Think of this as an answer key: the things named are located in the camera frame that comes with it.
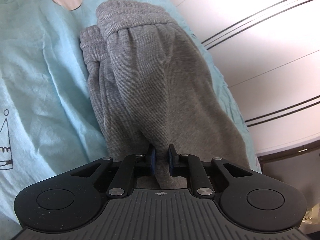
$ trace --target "light blue bedsheet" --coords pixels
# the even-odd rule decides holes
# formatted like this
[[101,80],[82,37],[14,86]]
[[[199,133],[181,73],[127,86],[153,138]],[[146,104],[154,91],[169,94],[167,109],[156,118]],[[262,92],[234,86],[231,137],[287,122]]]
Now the light blue bedsheet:
[[[13,201],[20,190],[106,156],[87,90],[80,31],[96,24],[106,0],[83,0],[68,11],[52,0],[0,0],[0,239],[20,230]],[[210,54],[168,0],[161,5],[193,37],[210,68],[222,108],[260,171],[249,132]]]

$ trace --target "clothing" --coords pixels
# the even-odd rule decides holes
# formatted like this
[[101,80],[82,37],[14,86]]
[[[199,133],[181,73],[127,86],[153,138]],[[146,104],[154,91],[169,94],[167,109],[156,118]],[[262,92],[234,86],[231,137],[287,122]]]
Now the clothing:
[[91,103],[115,161],[156,148],[161,188],[185,187],[169,176],[167,150],[219,156],[249,168],[244,141],[221,109],[196,45],[160,6],[110,0],[97,25],[80,34]]

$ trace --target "black line drawing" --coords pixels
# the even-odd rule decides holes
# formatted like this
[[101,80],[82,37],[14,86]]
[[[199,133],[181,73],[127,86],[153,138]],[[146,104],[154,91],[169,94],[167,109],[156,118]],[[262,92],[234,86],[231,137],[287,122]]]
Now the black line drawing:
[[5,116],[4,122],[0,129],[0,170],[11,170],[13,169],[13,160],[10,144],[10,134],[7,116],[9,110],[3,111]]

